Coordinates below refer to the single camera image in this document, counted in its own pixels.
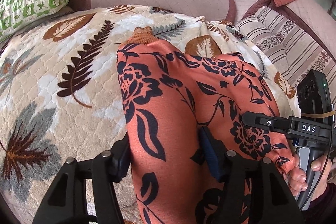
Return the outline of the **person's right hand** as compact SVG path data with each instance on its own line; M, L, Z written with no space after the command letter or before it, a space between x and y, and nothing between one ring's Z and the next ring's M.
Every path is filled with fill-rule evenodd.
M307 190L306 173L299 168L299 156L295 153L295 167L288 175L288 186L292 194L296 197L304 190ZM314 172L320 172L322 177L312 195L311 201L321 196L327 188L327 178L332 167L332 161L323 155L311 163Z

